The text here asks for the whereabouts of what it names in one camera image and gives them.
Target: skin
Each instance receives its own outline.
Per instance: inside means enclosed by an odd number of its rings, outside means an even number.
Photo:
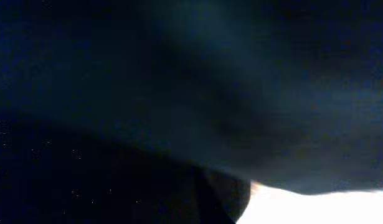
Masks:
[[[381,6],[280,3],[14,5],[0,111],[301,194],[383,188]]]

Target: overexposed area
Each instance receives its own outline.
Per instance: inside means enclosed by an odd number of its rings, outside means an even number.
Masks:
[[[305,196],[252,182],[251,192],[237,224],[383,223],[383,191]]]

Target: garment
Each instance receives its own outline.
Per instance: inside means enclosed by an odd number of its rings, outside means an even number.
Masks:
[[[0,1],[0,114],[301,194],[382,188],[383,2]]]

